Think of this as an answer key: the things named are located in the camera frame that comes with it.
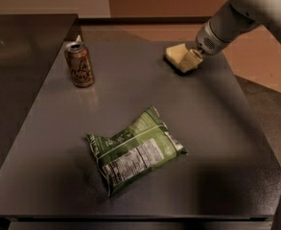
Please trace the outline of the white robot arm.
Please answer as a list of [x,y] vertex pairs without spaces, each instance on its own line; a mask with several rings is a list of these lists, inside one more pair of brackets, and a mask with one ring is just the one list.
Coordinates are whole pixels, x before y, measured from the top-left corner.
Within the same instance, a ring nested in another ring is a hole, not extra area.
[[187,51],[177,68],[197,69],[204,56],[214,56],[239,35],[265,26],[281,44],[281,0],[228,0],[199,30],[196,46]]

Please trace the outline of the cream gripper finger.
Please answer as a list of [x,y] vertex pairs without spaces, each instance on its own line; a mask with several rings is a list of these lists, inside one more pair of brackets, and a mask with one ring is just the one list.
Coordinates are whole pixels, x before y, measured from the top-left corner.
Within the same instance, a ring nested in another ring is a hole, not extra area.
[[198,68],[199,64],[203,61],[202,55],[195,49],[191,49],[186,53],[179,63],[179,70],[186,73]]

